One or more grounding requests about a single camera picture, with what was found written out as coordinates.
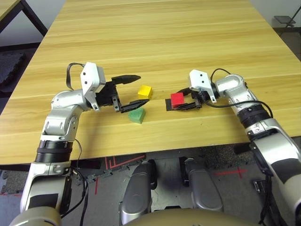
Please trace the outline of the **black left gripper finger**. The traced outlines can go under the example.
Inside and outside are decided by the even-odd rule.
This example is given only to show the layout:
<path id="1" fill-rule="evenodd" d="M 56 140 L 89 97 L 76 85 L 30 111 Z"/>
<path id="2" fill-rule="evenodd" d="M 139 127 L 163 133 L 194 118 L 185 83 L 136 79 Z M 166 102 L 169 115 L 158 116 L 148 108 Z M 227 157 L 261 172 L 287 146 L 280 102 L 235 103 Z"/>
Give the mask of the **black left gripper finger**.
<path id="1" fill-rule="evenodd" d="M 129 84 L 139 79 L 141 79 L 141 76 L 138 75 L 121 75 L 121 76 L 112 77 L 111 81 L 115 85 L 117 85 L 117 84 Z"/>
<path id="2" fill-rule="evenodd" d="M 127 105 L 121 106 L 120 112 L 126 113 L 126 112 L 129 112 L 132 110 L 136 110 L 136 109 L 140 108 L 141 106 L 143 106 L 144 104 L 146 104 L 147 102 L 149 102 L 149 99 L 139 99 L 139 100 L 132 101 Z"/>

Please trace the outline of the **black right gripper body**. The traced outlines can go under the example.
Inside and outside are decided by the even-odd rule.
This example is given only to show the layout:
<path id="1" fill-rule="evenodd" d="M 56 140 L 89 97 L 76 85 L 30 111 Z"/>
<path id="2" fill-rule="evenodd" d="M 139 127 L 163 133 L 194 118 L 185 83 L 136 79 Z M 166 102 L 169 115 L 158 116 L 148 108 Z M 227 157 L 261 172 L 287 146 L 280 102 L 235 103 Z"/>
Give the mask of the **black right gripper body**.
<path id="1" fill-rule="evenodd" d="M 191 91 L 191 97 L 193 99 L 192 108 L 202 108 L 205 101 L 211 100 L 206 91 Z"/>

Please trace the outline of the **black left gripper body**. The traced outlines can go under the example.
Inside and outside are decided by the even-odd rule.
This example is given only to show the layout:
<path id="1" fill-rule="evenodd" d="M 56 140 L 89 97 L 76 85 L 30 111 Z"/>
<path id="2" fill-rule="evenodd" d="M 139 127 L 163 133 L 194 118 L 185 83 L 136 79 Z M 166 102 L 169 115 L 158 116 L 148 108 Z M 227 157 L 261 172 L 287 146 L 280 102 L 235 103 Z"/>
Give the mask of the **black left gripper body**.
<path id="1" fill-rule="evenodd" d="M 96 93 L 96 102 L 99 107 L 113 106 L 115 111 L 121 110 L 121 103 L 113 81 L 107 82 L 102 90 Z"/>

